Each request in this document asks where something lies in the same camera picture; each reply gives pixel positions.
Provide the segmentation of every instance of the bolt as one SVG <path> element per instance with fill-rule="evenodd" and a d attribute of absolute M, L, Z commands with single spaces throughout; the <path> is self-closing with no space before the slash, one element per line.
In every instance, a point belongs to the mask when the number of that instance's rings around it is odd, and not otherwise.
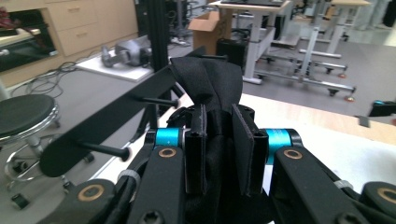
<path fill-rule="evenodd" d="M 157 211 L 148 211 L 140 218 L 139 224 L 163 224 L 163 216 Z"/>
<path fill-rule="evenodd" d="M 361 224 L 361 220 L 352 213 L 342 213 L 337 218 L 337 224 Z"/>

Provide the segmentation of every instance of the caster wheel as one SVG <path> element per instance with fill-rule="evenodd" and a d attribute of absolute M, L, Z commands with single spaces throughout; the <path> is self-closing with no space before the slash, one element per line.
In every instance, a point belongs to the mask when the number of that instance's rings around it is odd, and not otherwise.
<path fill-rule="evenodd" d="M 55 124 L 55 127 L 56 127 L 56 128 L 60 128 L 60 127 L 61 127 L 61 122 L 59 122 L 58 120 L 56 120 L 56 121 L 54 122 L 54 124 Z"/>
<path fill-rule="evenodd" d="M 22 210 L 29 204 L 29 201 L 27 201 L 27 199 L 25 199 L 21 194 L 12 196 L 11 201 L 14 207 L 18 210 Z"/>
<path fill-rule="evenodd" d="M 95 160 L 95 157 L 92 155 L 92 153 L 88 153 L 85 157 L 84 157 L 84 161 L 86 163 L 91 163 L 92 161 Z"/>
<path fill-rule="evenodd" d="M 326 74 L 330 74 L 332 72 L 332 68 L 327 68 L 326 69 Z"/>
<path fill-rule="evenodd" d="M 267 58 L 267 63 L 271 63 L 271 62 L 274 62 L 274 61 L 275 61 L 274 59 Z"/>
<path fill-rule="evenodd" d="M 340 75 L 338 75 L 338 77 L 340 77 L 340 78 L 346 78 L 347 75 L 345 75 L 345 74 L 340 74 Z"/>
<path fill-rule="evenodd" d="M 74 187 L 75 185 L 72 182 L 67 181 L 66 183 L 64 183 L 64 193 L 68 194 L 70 190 L 72 190 Z"/>
<path fill-rule="evenodd" d="M 329 89 L 330 96 L 334 96 L 337 92 L 338 92 L 338 90 L 330 90 Z"/>
<path fill-rule="evenodd" d="M 26 161 L 17 161 L 12 165 L 12 170 L 17 172 L 18 174 L 22 173 L 28 168 L 28 164 Z"/>

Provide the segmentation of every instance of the gray floor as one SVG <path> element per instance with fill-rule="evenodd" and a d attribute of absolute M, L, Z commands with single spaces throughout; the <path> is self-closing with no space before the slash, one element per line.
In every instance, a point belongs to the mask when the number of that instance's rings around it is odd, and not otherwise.
<path fill-rule="evenodd" d="M 324 70 L 318 69 L 317 79 L 356 86 L 357 91 L 354 94 L 356 101 L 354 103 L 344 100 L 344 97 L 348 95 L 347 92 L 340 91 L 334 97 L 331 97 L 325 88 L 272 77 L 265 77 L 261 85 L 244 83 L 243 92 L 350 116 L 366 115 L 373 100 L 395 100 L 396 66 L 394 63 L 396 48 L 384 46 L 394 43 L 388 39 L 389 36 L 395 36 L 395 31 L 362 33 L 361 38 L 364 38 L 364 41 L 362 41 L 364 44 L 356 43 L 359 42 L 360 32 L 350 31 L 350 34 L 349 42 L 341 42 L 337 50 L 337 52 L 343 54 L 342 59 L 316 58 L 316 60 L 328 63 L 347 64 L 347 78 L 341 79 L 337 77 L 335 71 L 330 75 L 326 75 Z M 298 48 L 305 47 L 306 42 L 300 42 Z M 169 46 L 169 55 L 172 57 L 184 55 L 189 51 L 191 51 L 191 47 Z M 272 53 L 303 57 L 296 49 L 272 49 Z M 271 69 L 277 71 L 290 71 L 287 63 L 276 62 L 270 65 Z M 265 67 L 268 64 L 259 62 L 259 66 Z M 60 129 L 50 127 L 42 134 L 66 132 L 95 110 L 111 102 L 117 95 L 132 88 L 135 84 L 88 72 L 74 72 L 64 76 L 60 85 L 64 89 L 64 94 L 57 98 L 61 106 L 62 127 Z M 382 118 L 379 121 L 389 122 L 390 119 L 390 117 Z M 138 118 L 128 122 L 122 127 L 122 130 L 109 137 L 105 141 L 105 145 L 122 147 L 133 135 L 137 120 Z M 9 147 L 2 151 L 0 166 L 4 164 L 7 159 L 6 155 L 11 151 Z M 81 183 L 93 175 L 95 170 L 108 160 L 108 157 L 104 155 L 95 154 L 95 156 L 96 161 L 94 163 L 80 163 L 67 174 L 68 178 L 76 184 Z M 8 199 L 10 194 L 6 191 L 6 183 L 2 175 L 0 176 L 0 182 L 0 198 L 2 199 L 0 202 L 1 223 L 36 223 L 64 197 L 61 181 L 43 178 L 36 181 L 33 186 L 29 185 L 21 189 L 32 200 L 32 203 L 26 209 L 16 211 L 10 206 Z"/>

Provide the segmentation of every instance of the black pole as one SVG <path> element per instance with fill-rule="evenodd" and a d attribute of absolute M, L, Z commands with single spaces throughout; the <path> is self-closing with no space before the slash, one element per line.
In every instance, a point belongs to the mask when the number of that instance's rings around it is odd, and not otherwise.
<path fill-rule="evenodd" d="M 154 72 L 158 72 L 168 65 L 169 27 L 166 18 L 165 1 L 148 0 L 147 6 L 152 68 Z"/>

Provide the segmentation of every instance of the desk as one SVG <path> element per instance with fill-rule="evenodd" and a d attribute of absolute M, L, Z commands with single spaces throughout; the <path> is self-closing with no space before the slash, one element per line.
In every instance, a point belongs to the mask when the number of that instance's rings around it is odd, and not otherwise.
<path fill-rule="evenodd" d="M 370 5 L 370 3 L 364 0 L 332 0 L 332 5 L 336 7 L 336 10 L 338 10 L 339 15 L 336 16 L 336 21 L 334 21 L 335 22 L 334 30 L 332 31 L 331 29 L 328 29 L 326 31 L 327 32 L 326 36 L 329 36 L 329 33 L 332 33 L 330 44 L 327 47 L 326 52 L 312 51 L 312 54 L 341 58 L 341 54 L 335 54 L 335 50 L 345 30 L 349 10 L 352 8 L 367 6 Z M 301 49 L 300 52 L 306 53 L 306 50 Z"/>
<path fill-rule="evenodd" d="M 249 10 L 253 14 L 254 18 L 247 49 L 244 81 L 254 84 L 262 83 L 261 79 L 253 77 L 255 63 L 265 51 L 269 52 L 271 42 L 274 40 L 276 14 L 284 10 L 288 4 L 291 4 L 291 2 L 286 1 L 281 7 L 222 4 L 220 1 L 209 4 L 210 6 L 225 9 Z M 269 13 L 267 28 L 262 29 L 262 16 L 266 12 Z"/>
<path fill-rule="evenodd" d="M 357 192 L 364 183 L 382 180 L 396 184 L 396 127 L 372 122 L 372 128 L 364 128 L 356 118 L 317 110 L 300 105 L 269 100 L 243 94 L 241 105 L 255 110 L 255 123 L 259 128 L 293 128 L 303 138 L 304 145 L 329 166 L 341 178 L 348 180 Z M 192 105 L 187 95 L 180 98 L 180 106 Z M 174 110 L 167 111 L 160 119 L 165 127 Z M 130 149 L 136 155 L 143 146 L 141 137 Z M 113 182 L 130 161 L 111 159 L 92 178 L 105 178 Z M 272 166 L 266 168 L 264 188 L 267 189 Z"/>

